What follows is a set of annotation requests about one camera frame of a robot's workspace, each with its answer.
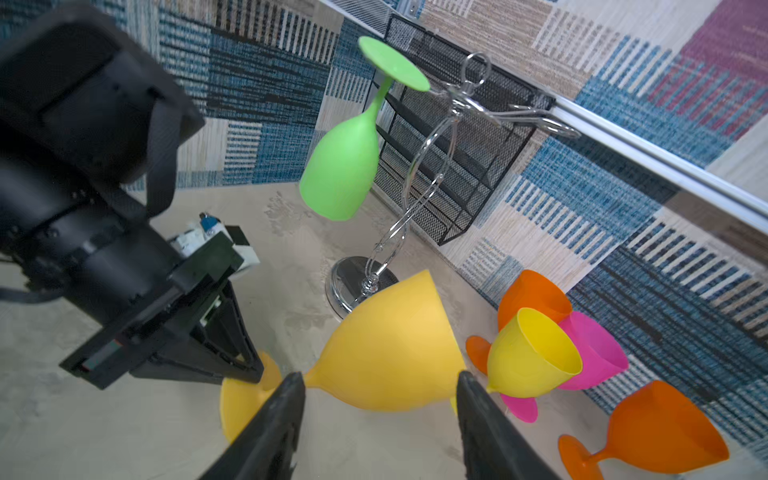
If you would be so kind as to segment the chrome wine glass rack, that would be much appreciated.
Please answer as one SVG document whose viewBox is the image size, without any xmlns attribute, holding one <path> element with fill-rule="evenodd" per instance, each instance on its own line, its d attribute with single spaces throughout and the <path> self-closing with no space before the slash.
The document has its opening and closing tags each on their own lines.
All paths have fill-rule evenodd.
<svg viewBox="0 0 768 480">
<path fill-rule="evenodd" d="M 523 123 L 549 134 L 577 139 L 581 133 L 561 122 L 551 112 L 531 106 L 512 105 L 508 111 L 492 112 L 472 98 L 474 91 L 490 76 L 492 62 L 484 54 L 467 55 L 458 84 L 446 83 L 436 94 L 450 99 L 450 112 L 426 136 L 408 167 L 402 190 L 402 214 L 375 244 L 367 257 L 352 256 L 339 260 L 326 281 L 328 301 L 340 318 L 380 290 L 398 282 L 389 265 L 404 245 L 409 226 L 426 209 L 442 188 L 458 145 L 458 126 L 471 112 L 497 125 Z"/>
</svg>

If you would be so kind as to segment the orange back wine glass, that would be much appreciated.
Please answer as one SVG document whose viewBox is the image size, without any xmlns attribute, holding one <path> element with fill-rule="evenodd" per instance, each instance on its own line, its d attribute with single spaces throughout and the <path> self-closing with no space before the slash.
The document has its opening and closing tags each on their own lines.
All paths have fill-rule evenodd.
<svg viewBox="0 0 768 480">
<path fill-rule="evenodd" d="M 577 438 L 563 435 L 558 451 L 573 479 L 601 479 L 599 463 L 607 459 L 654 473 L 682 474 L 730 458 L 704 412 L 663 381 L 645 385 L 616 406 L 602 450 L 591 453 Z"/>
</svg>

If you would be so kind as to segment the orange wine glass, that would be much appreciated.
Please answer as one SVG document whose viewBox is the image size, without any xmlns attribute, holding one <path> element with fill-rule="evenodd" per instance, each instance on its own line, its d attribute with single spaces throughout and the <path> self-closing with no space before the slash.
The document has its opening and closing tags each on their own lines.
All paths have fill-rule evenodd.
<svg viewBox="0 0 768 480">
<path fill-rule="evenodd" d="M 497 312 L 498 331 L 524 307 L 533 308 L 556 323 L 573 311 L 566 294 L 542 274 L 525 269 L 502 296 Z M 487 374 L 487 360 L 491 343 L 477 335 L 465 342 L 466 353 L 472 365 L 483 375 Z"/>
<path fill-rule="evenodd" d="M 654 473 L 682 474 L 730 458 L 704 412 L 663 381 L 645 385 L 616 406 L 602 450 L 591 453 L 577 438 L 563 435 L 558 451 L 573 479 L 601 479 L 599 463 L 607 459 Z"/>
</svg>

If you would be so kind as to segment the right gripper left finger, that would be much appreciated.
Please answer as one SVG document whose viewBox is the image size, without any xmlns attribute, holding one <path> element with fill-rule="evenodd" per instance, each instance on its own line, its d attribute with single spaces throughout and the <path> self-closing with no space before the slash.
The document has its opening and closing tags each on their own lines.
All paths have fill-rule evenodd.
<svg viewBox="0 0 768 480">
<path fill-rule="evenodd" d="M 234 443 L 202 475 L 204 480 L 289 479 L 306 400 L 302 375 L 277 387 Z"/>
</svg>

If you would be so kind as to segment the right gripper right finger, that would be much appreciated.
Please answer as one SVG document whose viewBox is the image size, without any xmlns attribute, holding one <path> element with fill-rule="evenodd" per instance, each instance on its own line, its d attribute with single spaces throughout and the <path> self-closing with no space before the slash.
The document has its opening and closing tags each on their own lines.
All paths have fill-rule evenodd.
<svg viewBox="0 0 768 480">
<path fill-rule="evenodd" d="M 468 479 L 556 479 L 474 375 L 459 374 L 457 415 Z"/>
</svg>

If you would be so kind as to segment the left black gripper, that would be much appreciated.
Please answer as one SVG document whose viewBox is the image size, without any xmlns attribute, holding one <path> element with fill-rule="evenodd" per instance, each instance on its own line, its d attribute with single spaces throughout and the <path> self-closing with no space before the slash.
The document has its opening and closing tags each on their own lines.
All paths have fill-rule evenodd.
<svg viewBox="0 0 768 480">
<path fill-rule="evenodd" d="M 220 385 L 257 384 L 264 364 L 247 333 L 230 276 L 242 259 L 200 249 L 65 358 L 60 366 L 99 389 L 123 375 Z"/>
</svg>

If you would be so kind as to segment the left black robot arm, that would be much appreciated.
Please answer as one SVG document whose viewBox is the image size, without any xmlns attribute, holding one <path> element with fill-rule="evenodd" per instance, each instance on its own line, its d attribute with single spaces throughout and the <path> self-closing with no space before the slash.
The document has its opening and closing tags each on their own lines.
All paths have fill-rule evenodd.
<svg viewBox="0 0 768 480">
<path fill-rule="evenodd" d="M 99 330 L 62 361 L 97 388 L 125 374 L 256 383 L 264 366 L 226 233 L 189 255 L 151 227 L 171 205 L 179 147 L 204 119 L 109 16 L 80 2 L 1 47 L 1 251 L 27 278 L 8 302 L 63 298 Z"/>
</svg>

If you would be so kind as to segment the green wine glass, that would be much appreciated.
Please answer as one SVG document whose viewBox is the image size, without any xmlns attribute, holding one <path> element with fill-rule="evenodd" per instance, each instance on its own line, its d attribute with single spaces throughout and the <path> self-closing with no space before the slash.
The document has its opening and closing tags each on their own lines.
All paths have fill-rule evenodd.
<svg viewBox="0 0 768 480">
<path fill-rule="evenodd" d="M 299 182 L 307 207 L 337 222 L 354 217 L 374 183 L 379 162 L 376 120 L 392 84 L 419 92 L 430 89 L 424 73 L 383 41 L 364 36 L 358 46 L 384 80 L 364 112 L 336 125 L 319 141 Z"/>
</svg>

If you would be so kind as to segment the pink wine glass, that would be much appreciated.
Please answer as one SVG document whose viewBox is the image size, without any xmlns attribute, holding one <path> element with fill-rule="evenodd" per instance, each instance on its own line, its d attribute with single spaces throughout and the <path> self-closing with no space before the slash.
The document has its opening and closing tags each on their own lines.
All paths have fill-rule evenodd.
<svg viewBox="0 0 768 480">
<path fill-rule="evenodd" d="M 628 369 L 628 357 L 622 347 L 596 320 L 581 312 L 573 312 L 558 324 L 576 345 L 584 368 L 581 374 L 555 389 L 589 389 Z M 529 399 L 502 396 L 507 407 L 518 419 L 528 423 L 537 420 L 536 399 L 543 395 Z"/>
</svg>

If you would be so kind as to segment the orange front wine glass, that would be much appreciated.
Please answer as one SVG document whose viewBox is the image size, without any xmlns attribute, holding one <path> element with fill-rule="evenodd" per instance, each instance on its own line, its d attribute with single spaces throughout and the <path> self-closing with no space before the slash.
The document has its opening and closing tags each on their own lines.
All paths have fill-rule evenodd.
<svg viewBox="0 0 768 480">
<path fill-rule="evenodd" d="M 524 307 L 533 308 L 556 323 L 573 311 L 566 294 L 542 274 L 525 269 L 502 296 L 497 312 L 498 331 Z M 483 375 L 487 374 L 487 360 L 491 343 L 477 335 L 465 342 L 466 353 L 472 365 Z"/>
</svg>

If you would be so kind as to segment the amber yellow wine glass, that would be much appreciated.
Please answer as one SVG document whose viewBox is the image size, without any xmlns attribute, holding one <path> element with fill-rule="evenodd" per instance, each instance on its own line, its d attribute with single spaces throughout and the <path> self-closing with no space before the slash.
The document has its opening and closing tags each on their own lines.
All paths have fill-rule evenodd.
<svg viewBox="0 0 768 480">
<path fill-rule="evenodd" d="M 355 307 L 302 380 L 358 409 L 401 412 L 455 404 L 465 368 L 437 287 L 423 270 Z"/>
</svg>

